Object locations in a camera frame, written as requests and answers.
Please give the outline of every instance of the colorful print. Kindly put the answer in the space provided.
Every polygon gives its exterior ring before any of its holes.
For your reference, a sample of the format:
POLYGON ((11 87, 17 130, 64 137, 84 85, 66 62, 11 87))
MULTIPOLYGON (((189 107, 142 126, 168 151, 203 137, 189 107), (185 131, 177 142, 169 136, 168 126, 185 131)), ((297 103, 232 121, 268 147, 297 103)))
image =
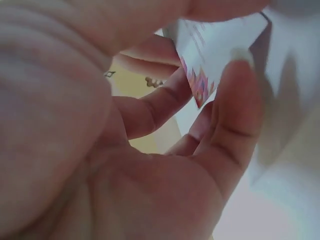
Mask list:
POLYGON ((195 102, 198 108, 200 108, 214 92, 215 82, 213 81, 209 87, 209 78, 206 76, 205 71, 202 69, 202 67, 200 67, 199 74, 197 75, 193 68, 190 72, 188 71, 187 64, 183 57, 181 57, 180 60, 188 79, 192 94, 195 98, 195 102))

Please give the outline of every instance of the hand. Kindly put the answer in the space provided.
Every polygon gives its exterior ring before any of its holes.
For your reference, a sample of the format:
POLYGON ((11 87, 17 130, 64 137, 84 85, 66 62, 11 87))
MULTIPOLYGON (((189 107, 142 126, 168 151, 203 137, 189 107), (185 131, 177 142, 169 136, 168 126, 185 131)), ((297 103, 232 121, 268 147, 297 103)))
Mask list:
POLYGON ((142 99, 112 98, 103 73, 180 16, 221 21, 266 1, 130 3, 1 1, 1 238, 206 240, 219 220, 262 121, 249 65, 227 66, 216 100, 166 155, 128 139, 187 102, 183 72, 142 99))

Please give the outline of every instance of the white paper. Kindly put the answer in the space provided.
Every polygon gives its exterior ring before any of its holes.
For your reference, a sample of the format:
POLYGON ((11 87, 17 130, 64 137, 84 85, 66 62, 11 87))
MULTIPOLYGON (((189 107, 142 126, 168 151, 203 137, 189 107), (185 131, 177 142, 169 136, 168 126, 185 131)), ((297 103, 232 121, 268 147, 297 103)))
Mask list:
POLYGON ((196 104, 200 108, 219 85, 234 48, 248 49, 268 22, 259 13, 225 22, 179 19, 163 29, 180 57, 196 104))

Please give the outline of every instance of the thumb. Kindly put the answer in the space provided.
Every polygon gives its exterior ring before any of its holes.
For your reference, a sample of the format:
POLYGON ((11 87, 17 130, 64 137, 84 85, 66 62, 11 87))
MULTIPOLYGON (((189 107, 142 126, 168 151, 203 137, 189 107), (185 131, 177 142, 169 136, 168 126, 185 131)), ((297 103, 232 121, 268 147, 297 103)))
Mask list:
POLYGON ((43 17, 50 17, 74 30, 106 55, 114 56, 180 17, 208 22, 225 21, 258 12, 268 2, 269 0, 2 0, 0 4, 23 7, 43 14, 43 17))
POLYGON ((235 57, 238 60, 229 63, 221 77, 211 130, 193 156, 212 176, 225 202, 250 162, 263 122, 258 81, 250 64, 243 60, 252 60, 252 56, 241 52, 235 57))

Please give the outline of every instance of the finger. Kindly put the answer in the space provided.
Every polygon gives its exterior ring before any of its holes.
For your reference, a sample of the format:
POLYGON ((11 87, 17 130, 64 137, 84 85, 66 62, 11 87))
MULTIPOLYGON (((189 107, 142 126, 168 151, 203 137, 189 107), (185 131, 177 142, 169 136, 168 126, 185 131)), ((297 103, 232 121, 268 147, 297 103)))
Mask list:
POLYGON ((200 141, 210 130, 213 102, 204 106, 199 116, 192 124, 189 132, 184 135, 174 146, 172 146, 166 155, 190 156, 194 154, 200 141))
POLYGON ((115 56, 114 61, 131 72, 158 80, 167 80, 179 68, 174 65, 140 60, 123 54, 115 56))
MULTIPOLYGON (((223 21, 260 11, 269 0, 2 0, 49 16, 107 56, 141 43, 174 20, 223 21)), ((25 18, 29 27, 35 23, 25 18)))
POLYGON ((175 45, 170 38, 153 34, 142 43, 121 52, 134 59, 152 63, 181 66, 175 45))
POLYGON ((263 120, 256 76, 246 61, 225 68, 212 114, 214 131, 202 139, 193 159, 227 201, 250 162, 263 120))
POLYGON ((191 98, 185 72, 179 68, 163 87, 141 99, 114 97, 129 139, 139 138, 160 128, 191 98))

